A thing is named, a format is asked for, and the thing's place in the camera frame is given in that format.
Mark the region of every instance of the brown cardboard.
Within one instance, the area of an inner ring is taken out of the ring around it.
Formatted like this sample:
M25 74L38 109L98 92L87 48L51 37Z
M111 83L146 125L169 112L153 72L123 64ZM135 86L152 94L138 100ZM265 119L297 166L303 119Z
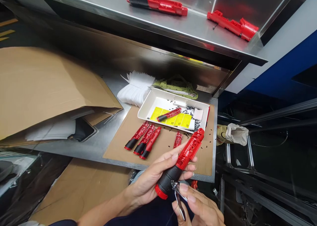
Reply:
M124 149L126 143L132 138L135 132L139 129L144 120L137 117L139 111L138 107L132 106L116 135L112 139L108 146L107 151L103 155L104 158L113 160L119 160L135 164L150 165L159 156L173 149L175 135L177 130L166 126L161 126L162 130L158 136L152 151L146 160L142 160L139 156L133 154L133 150L127 151ZM212 174L212 149L213 149L213 126L214 126L215 109L213 105L210 105L210 112L208 117L208 123L205 131L205 137L202 141L196 156L198 162L194 163L197 167L195 173L203 175ZM182 132L182 143L189 140L191 134Z
M96 110L86 116L92 125L110 116L103 111L122 109L104 81L72 57L11 47L0 49L0 60L0 139L83 106Z
M129 172L125 167L73 158L29 221L44 225L63 219L77 221L127 187Z

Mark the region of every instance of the red tool handle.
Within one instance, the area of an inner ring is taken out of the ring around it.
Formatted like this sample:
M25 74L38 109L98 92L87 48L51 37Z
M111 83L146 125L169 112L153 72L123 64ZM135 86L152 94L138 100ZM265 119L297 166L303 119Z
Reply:
M127 0L131 5L156 9L163 12L187 16L188 9L182 3L171 0Z
M153 132L155 130L155 125L151 124L151 126L148 128L147 132L145 133L145 135L143 136L143 138L141 139L140 143L137 145L137 147L134 150L134 154L136 155L140 155L141 152L143 151L143 149L146 146L146 143L148 142L148 140L151 138Z
M181 132L177 131L173 148L176 148L179 145L181 145L182 138L183 138L183 135L181 134Z
M166 119L169 119L169 118L172 118L176 115L178 115L179 113L181 113L182 111L182 108L177 108L177 109L174 109L166 114L163 114L163 115L160 115L159 117L157 117L156 119L159 121L159 122L162 122Z
M213 13L208 12L207 19L218 23L220 27L230 30L232 33L240 36L240 38L246 41L250 41L259 30L259 27L249 23L244 18L240 20L240 23L235 20L229 21L227 18L223 17L223 14L218 10Z
M133 149L140 137L145 133L149 125L149 122L145 121L138 129L138 131L133 135L133 137L127 142L124 148L129 151Z
M158 127L156 129L156 131L152 134L149 142L146 144L145 149L142 151L142 153L140 154L140 158L141 159L146 159L148 157L148 155L150 154L153 144L155 143L156 139L158 138L159 134L161 133L161 127Z
M201 141L204 139L204 130L198 129L193 133L185 148L178 156L175 166L165 170L155 186L155 191L162 199L167 199L169 192L172 189L171 181L178 181L182 172L185 170L188 162L192 160L198 151Z

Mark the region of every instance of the wire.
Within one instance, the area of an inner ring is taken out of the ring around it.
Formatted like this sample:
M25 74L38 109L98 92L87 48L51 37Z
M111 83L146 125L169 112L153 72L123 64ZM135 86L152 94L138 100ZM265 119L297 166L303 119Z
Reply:
M276 145L276 146L263 146L263 145L258 145L258 144L254 144L254 143L251 143L251 145L255 145L255 146L259 146L259 147L279 147L279 146L283 145L286 142L287 138L288 138L288 131L286 131L286 138L279 145Z

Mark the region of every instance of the white plastic bag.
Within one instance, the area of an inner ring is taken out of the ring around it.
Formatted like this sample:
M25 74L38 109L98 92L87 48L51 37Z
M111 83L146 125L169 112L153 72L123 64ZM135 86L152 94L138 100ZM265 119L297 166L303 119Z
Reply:
M226 140L245 146L248 142L248 135L249 130L246 127L236 124L228 124L228 128L226 131Z

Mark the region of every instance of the workbench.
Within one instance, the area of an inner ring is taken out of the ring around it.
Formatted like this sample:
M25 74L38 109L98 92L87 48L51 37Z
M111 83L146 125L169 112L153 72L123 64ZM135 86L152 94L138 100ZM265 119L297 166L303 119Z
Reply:
M126 72L120 70L109 70L102 67L93 67L92 68L97 74L99 74L107 86L110 88L112 93L117 97L118 92L126 86L128 83L120 76L126 76ZM214 116L214 128L217 129L217 112L218 112L218 99L213 98L211 94L206 92L198 91L197 101L210 103L215 106L215 116ZM126 117L128 111L131 108L131 105L122 103L119 101L123 107L123 110L116 113L113 117L102 121L97 124L97 133L91 136L84 142L78 142L74 139L60 140L55 142L41 143L22 146L26 149L32 149L37 151L55 153L60 155L65 155L74 158L81 158L86 160L91 160L95 162L108 163L118 166L123 166L132 169L145 170L148 166L141 164L133 164L129 162L117 161L113 159L103 158L104 153L106 152L108 145L112 141L114 135L119 129L122 121ZM214 131L214 142L213 142L213 151L212 151L212 175L200 175L195 174L192 179L201 180L205 182L214 182L215 181L215 163L216 163L216 133Z

